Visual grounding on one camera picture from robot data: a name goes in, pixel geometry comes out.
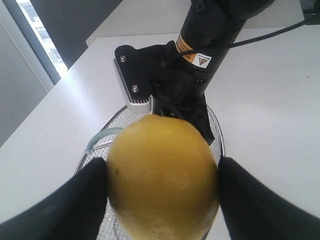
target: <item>yellow lemon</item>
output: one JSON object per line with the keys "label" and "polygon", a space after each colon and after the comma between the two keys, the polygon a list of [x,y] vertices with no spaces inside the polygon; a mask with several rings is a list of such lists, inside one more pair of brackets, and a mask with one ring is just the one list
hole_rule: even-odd
{"label": "yellow lemon", "polygon": [[200,240],[217,214],[217,166],[188,122],[146,115],[114,139],[108,197],[134,240]]}

